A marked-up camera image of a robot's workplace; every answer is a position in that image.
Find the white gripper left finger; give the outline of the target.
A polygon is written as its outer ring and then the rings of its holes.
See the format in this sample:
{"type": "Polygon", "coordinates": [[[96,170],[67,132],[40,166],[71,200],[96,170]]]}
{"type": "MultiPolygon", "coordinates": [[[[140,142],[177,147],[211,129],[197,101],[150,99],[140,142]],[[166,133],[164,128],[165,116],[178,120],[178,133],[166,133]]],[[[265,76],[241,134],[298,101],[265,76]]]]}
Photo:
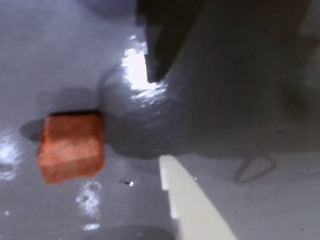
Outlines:
{"type": "Polygon", "coordinates": [[[136,23],[143,27],[147,43],[147,81],[161,81],[170,70],[205,0],[139,0],[136,23]]]}

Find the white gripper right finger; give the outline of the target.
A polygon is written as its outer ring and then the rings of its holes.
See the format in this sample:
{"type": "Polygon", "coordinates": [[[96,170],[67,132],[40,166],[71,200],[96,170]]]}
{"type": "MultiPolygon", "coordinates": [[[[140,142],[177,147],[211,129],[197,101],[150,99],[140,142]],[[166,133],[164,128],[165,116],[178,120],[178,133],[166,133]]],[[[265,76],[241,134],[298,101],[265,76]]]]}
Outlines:
{"type": "Polygon", "coordinates": [[[188,170],[172,155],[159,157],[161,188],[180,240],[236,240],[228,223],[188,170]]]}

